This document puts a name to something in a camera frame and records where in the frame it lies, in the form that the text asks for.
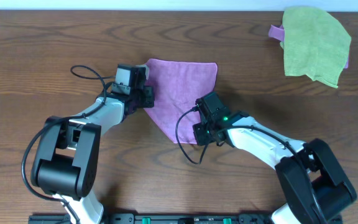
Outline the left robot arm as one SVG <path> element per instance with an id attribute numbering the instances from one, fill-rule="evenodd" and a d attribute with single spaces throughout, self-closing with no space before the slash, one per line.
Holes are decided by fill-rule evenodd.
<path id="1" fill-rule="evenodd" d="M 96 73 L 103 89 L 95 102 L 76 115 L 49 117 L 27 146 L 21 164 L 25 186 L 61 203 L 70 223 L 110 223 L 93 190 L 101 137 L 139 108 L 154 106 L 148 78 L 146 65 L 119 64 L 111 82 Z"/>

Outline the purple microfiber cloth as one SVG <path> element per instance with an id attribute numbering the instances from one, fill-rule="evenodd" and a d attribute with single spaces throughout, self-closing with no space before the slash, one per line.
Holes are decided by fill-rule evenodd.
<path id="1" fill-rule="evenodd" d="M 175 62 L 151 58 L 149 79 L 154 88 L 155 101 L 145 111 L 175 144 L 195 144 L 193 125 L 200 122 L 197 113 L 182 114 L 195 106 L 195 101 L 213 91 L 218 66 L 216 63 Z"/>

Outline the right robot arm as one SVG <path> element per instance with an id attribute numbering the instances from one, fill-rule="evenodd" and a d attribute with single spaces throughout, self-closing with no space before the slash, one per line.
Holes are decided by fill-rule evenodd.
<path id="1" fill-rule="evenodd" d="M 233 113 L 215 92 L 198 98 L 193 126 L 196 143 L 215 142 L 251 153 L 277 174 L 285 204 L 270 215 L 272 223 L 332 223 L 357 200 L 357 193 L 329 145 L 285 137 L 244 112 Z"/>

